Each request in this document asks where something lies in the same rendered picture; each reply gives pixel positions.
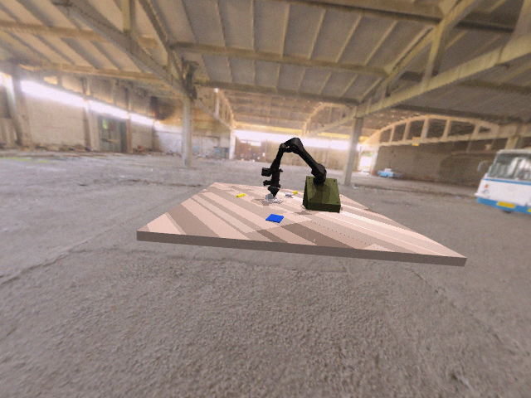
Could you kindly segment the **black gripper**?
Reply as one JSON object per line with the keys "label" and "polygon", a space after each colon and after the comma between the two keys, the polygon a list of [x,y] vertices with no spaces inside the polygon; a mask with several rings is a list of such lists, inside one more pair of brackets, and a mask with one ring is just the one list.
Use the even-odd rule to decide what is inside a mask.
{"label": "black gripper", "polygon": [[270,191],[270,193],[273,195],[273,197],[276,196],[277,192],[280,190],[280,184],[279,184],[279,178],[271,178],[271,185],[268,187],[267,190]]}

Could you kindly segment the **blue flat rectangular plate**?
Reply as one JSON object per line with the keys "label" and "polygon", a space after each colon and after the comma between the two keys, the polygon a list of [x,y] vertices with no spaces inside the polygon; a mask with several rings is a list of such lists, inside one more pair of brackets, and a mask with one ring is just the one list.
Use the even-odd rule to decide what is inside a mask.
{"label": "blue flat rectangular plate", "polygon": [[270,214],[265,220],[280,223],[283,218],[283,216]]}

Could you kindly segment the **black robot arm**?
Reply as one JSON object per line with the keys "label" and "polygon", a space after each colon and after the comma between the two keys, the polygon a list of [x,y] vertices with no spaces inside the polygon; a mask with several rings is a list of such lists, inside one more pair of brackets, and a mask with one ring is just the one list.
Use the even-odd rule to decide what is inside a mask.
{"label": "black robot arm", "polygon": [[[288,147],[288,148],[287,148]],[[309,153],[304,149],[304,146],[299,138],[291,138],[286,142],[282,143],[279,147],[279,151],[276,155],[275,160],[271,164],[270,168],[262,168],[261,176],[280,178],[280,172],[283,172],[280,167],[280,160],[283,156],[283,153],[295,153],[299,154],[302,159],[312,168],[311,173],[314,175],[313,182],[315,186],[323,186],[327,171],[321,163],[317,163]]]}

